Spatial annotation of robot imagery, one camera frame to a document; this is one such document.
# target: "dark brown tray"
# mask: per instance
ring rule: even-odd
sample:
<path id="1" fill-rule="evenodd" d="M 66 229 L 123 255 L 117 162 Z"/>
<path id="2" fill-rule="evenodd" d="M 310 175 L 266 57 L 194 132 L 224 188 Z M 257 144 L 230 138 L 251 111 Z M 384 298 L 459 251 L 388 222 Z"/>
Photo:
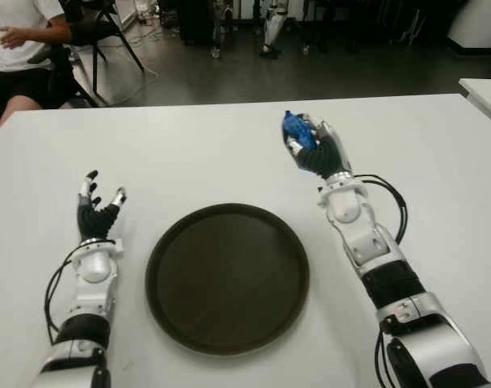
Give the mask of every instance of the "dark brown tray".
<path id="1" fill-rule="evenodd" d="M 232 355 L 270 343 L 303 307 L 308 261 L 296 234 L 249 205 L 215 205 L 174 224 L 145 275 L 163 329 L 198 352 Z"/>

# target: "silver robot arm segment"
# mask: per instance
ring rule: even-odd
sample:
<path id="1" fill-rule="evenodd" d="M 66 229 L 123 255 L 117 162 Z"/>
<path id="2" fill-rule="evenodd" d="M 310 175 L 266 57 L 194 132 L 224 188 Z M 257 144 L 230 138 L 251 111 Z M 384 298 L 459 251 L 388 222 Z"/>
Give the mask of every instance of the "silver robot arm segment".
<path id="1" fill-rule="evenodd" d="M 299 122 L 290 120 L 283 123 L 285 144 L 300 168 L 326 181 L 320 206 L 376 306 L 381 330 L 392 337 L 388 357 L 400 386 L 491 386 L 476 350 L 376 221 L 365 185 L 353 176 L 331 125 L 308 115 L 300 115 Z M 315 143 L 308 142 L 310 137 Z M 302 146 L 305 142 L 310 147 Z"/>
<path id="2" fill-rule="evenodd" d="M 120 241 L 107 240 L 107 233 L 127 195 L 119 188 L 105 209 L 96 210 L 101 199 L 92 200 L 91 195 L 97 174 L 88 174 L 78 195 L 81 244 L 69 257 L 76 275 L 76 295 L 33 388 L 111 386 L 106 352 L 118 276 L 115 258 L 123 249 Z"/>

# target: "gray floor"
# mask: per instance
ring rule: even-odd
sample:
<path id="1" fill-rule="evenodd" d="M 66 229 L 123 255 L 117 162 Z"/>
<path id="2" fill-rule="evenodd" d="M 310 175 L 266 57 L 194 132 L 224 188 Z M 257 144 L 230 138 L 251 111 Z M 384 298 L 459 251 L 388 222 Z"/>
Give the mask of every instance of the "gray floor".
<path id="1" fill-rule="evenodd" d="M 491 78 L 491 56 L 461 56 L 444 45 L 363 44 L 360 53 L 330 41 L 329 53 L 313 48 L 305 57 L 293 32 L 279 39 L 278 61 L 258 57 L 262 37 L 241 27 L 222 58 L 208 47 L 186 46 L 172 30 L 133 25 L 127 33 L 149 71 L 142 75 L 119 41 L 104 42 L 107 64 L 99 60 L 99 94 L 112 106 L 248 103 L 336 99 L 381 95 L 460 92 L 459 78 Z M 81 53 L 76 76 L 90 91 L 90 52 Z"/>

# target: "blue object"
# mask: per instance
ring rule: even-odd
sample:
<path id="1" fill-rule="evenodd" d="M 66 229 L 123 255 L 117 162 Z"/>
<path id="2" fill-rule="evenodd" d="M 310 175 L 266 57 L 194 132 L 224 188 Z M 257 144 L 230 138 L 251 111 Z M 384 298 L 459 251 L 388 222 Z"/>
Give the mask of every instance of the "blue object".
<path id="1" fill-rule="evenodd" d="M 285 111 L 283 130 L 294 137 L 304 148 L 310 150 L 315 150 L 317 148 L 316 140 L 312 135 L 310 125 L 305 123 L 300 117 L 291 114 L 290 111 Z"/>

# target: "white table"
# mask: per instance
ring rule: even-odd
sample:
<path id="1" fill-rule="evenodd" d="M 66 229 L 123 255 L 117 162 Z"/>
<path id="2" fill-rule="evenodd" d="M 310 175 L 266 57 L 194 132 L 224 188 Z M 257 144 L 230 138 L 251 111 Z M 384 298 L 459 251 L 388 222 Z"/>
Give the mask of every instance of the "white table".
<path id="1" fill-rule="evenodd" d="M 315 202 L 321 181 L 281 142 L 285 109 L 340 132 L 358 173 L 392 181 L 409 204 L 402 247 L 476 345 L 491 378 L 491 122 L 460 95 L 24 112 L 0 132 L 0 386 L 26 386 L 48 351 L 48 278 L 77 244 L 84 174 L 108 200 L 129 199 L 111 236 L 124 239 L 109 368 L 115 388 L 370 387 L 375 309 Z M 393 199 L 371 189 L 395 230 Z M 222 202 L 281 216 L 308 253 L 311 279 L 296 325 L 261 351 L 219 358 L 185 350 L 145 302 L 149 255 L 169 226 Z M 52 313 L 72 293 L 68 272 Z"/>
<path id="2" fill-rule="evenodd" d="M 461 78 L 459 84 L 468 91 L 468 101 L 491 119 L 491 79 Z"/>

